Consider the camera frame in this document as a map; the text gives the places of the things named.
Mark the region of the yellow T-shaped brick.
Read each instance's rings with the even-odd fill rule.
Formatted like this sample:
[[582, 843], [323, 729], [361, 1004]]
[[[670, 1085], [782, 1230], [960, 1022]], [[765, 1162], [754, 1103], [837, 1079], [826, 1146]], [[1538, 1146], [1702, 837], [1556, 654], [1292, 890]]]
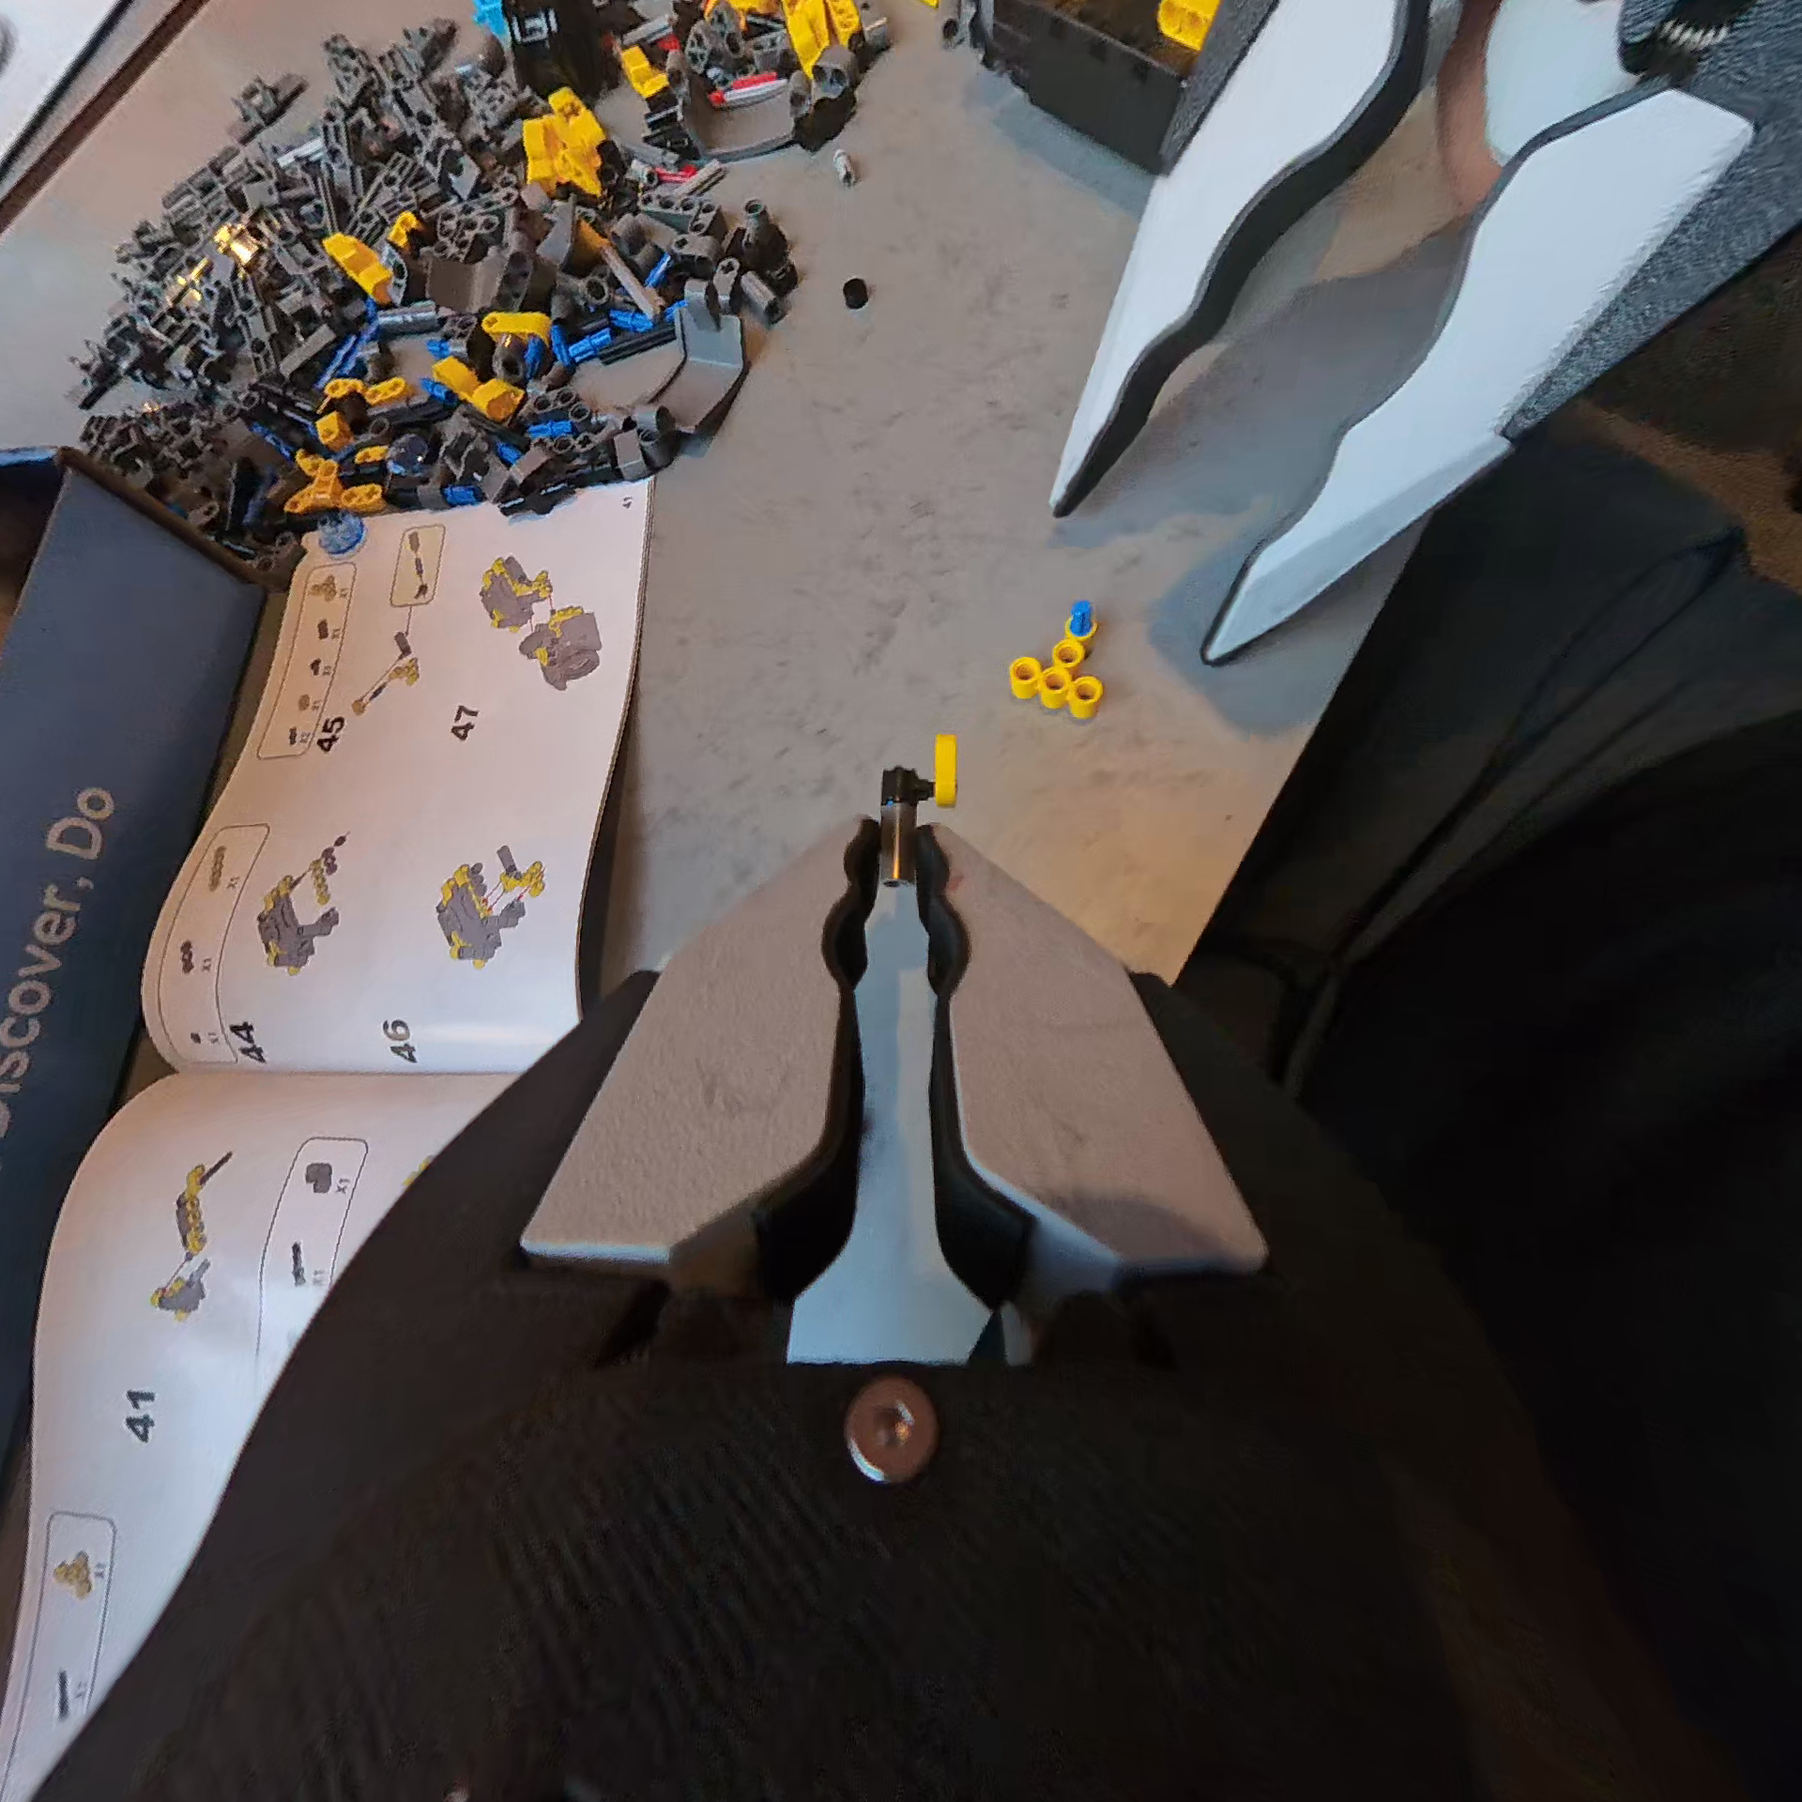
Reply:
[[1075, 723], [1090, 723], [1107, 700], [1107, 686], [1090, 656], [1090, 640], [1065, 634], [1050, 654], [1022, 654], [1006, 664], [1006, 686], [1018, 703], [1035, 703]]

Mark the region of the grey desk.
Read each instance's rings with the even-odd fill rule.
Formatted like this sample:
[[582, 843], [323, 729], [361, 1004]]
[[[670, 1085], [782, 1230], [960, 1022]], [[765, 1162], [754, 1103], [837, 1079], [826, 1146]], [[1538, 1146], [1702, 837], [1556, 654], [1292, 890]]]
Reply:
[[[881, 766], [924, 775], [935, 735], [955, 734], [979, 852], [1128, 972], [1173, 974], [1323, 710], [1323, 673], [1278, 677], [1277, 749], [1251, 750], [1251, 705], [1194, 702], [1152, 662], [1152, 603], [1134, 584], [1143, 551], [1155, 579], [1186, 560], [1173, 505], [1152, 507], [1175, 464], [1131, 466], [1103, 531], [1057, 530], [1055, 442], [1128, 229], [1089, 189], [992, 161], [990, 127], [963, 104], [972, 79], [934, 65], [904, 49], [876, 78], [876, 127], [849, 133], [873, 173], [865, 197], [830, 200], [826, 173], [800, 164], [728, 176], [728, 204], [765, 200], [799, 248], [799, 308], [771, 331], [745, 322], [729, 409], [651, 477], [638, 673], [583, 899], [578, 1023], [371, 1232], [222, 1499], [273, 1393], [300, 1377], [300, 1347], [332, 1333], [320, 1318], [348, 1271], [373, 1290], [377, 1325], [339, 1329], [353, 1399], [328, 1404], [327, 1451], [298, 1452], [307, 1502], [348, 1457], [376, 1373], [424, 1347], [403, 1311], [449, 1321], [451, 1305], [425, 1297], [430, 1259], [470, 1256], [440, 1186], [502, 1206], [505, 1266], [614, 1276], [538, 1266], [521, 1238], [625, 1034], [657, 974], [740, 897], [849, 819], [881, 830]], [[853, 276], [872, 288], [860, 310], [843, 304]], [[313, 539], [274, 575], [282, 600], [265, 598], [193, 843], [256, 727]], [[1085, 725], [1006, 686], [1006, 664], [1050, 654], [1077, 600], [1094, 603], [1107, 686]]]

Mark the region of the grey axle with yellow piece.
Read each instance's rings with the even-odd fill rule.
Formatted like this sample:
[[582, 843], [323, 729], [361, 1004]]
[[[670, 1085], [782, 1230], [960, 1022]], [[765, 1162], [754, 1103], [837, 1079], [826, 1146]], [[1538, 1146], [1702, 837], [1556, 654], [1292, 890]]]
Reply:
[[916, 817], [929, 804], [955, 808], [960, 799], [960, 738], [938, 734], [931, 768], [923, 775], [892, 764], [882, 773], [877, 826], [882, 833], [885, 885], [912, 885], [916, 880]]

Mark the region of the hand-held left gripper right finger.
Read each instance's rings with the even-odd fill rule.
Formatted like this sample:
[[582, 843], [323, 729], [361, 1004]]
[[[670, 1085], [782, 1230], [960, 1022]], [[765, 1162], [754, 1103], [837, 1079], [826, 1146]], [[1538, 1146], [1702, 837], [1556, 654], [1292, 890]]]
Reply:
[[947, 826], [916, 838], [938, 1246], [990, 1308], [1271, 1259], [1140, 985]]

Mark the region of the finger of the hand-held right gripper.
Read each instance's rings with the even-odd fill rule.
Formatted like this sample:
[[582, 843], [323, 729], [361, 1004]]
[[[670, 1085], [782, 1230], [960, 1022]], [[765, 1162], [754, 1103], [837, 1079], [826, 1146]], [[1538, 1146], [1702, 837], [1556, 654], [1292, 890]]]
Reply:
[[1313, 497], [1249, 557], [1204, 658], [1223, 664], [1497, 464], [1511, 421], [1753, 140], [1689, 93], [1633, 93], [1543, 130], [1461, 242], [1404, 381], [1336, 440]]
[[1075, 408], [1053, 516], [1115, 468], [1277, 240], [1386, 143], [1426, 49], [1430, 3], [1222, 7]]

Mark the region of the dark blue cardboard box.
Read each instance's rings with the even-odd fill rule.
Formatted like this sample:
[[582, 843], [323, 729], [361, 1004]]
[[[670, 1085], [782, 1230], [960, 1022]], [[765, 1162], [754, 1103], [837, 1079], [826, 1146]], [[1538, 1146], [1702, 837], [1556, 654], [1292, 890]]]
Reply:
[[72, 449], [3, 457], [3, 1452], [63, 1197], [140, 1035], [265, 586]]

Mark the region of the pile of loose bricks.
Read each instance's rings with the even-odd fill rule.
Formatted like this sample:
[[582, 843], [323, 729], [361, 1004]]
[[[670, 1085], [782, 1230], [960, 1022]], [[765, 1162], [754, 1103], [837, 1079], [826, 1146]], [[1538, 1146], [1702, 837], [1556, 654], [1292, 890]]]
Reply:
[[799, 286], [728, 168], [823, 151], [881, 4], [594, 4], [602, 90], [540, 98], [446, 16], [238, 94], [233, 145], [118, 248], [79, 449], [265, 575], [384, 510], [548, 513], [709, 436]]

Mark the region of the person's right hand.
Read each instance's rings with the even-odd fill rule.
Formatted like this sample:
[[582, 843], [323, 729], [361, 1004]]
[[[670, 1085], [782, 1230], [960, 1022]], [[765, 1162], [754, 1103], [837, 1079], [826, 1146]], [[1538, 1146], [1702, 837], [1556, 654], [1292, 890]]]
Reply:
[[1476, 213], [1500, 177], [1489, 138], [1488, 57], [1503, 3], [1463, 3], [1436, 74], [1436, 143], [1458, 217]]

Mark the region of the black toy wheel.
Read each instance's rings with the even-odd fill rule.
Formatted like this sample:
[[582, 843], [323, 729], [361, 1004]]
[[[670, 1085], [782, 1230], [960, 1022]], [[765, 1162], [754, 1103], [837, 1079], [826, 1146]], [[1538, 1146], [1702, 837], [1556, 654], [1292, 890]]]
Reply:
[[519, 82], [540, 98], [571, 88], [579, 98], [602, 90], [602, 26], [593, 3], [500, 3], [505, 38]]

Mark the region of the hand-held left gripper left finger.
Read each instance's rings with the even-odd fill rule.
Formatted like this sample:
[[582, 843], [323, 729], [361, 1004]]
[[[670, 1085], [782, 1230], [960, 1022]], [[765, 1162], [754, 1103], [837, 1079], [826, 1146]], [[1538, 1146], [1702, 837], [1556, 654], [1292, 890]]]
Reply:
[[877, 830], [837, 826], [657, 974], [527, 1224], [534, 1264], [789, 1301], [845, 1248]]

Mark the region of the black parts tray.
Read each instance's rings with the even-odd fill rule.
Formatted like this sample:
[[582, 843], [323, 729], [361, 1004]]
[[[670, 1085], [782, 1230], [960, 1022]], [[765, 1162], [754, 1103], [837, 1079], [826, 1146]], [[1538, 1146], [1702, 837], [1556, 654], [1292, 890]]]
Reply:
[[982, 65], [1030, 102], [1143, 170], [1156, 170], [1216, 4], [981, 3]]

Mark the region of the building instruction booklet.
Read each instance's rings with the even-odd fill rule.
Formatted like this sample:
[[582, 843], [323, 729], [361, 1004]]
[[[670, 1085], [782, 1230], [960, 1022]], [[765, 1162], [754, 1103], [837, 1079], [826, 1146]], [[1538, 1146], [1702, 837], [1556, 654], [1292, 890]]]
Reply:
[[309, 541], [141, 970], [170, 1063], [58, 1209], [31, 1359], [4, 1798], [124, 1673], [328, 1291], [579, 1018], [655, 480]]

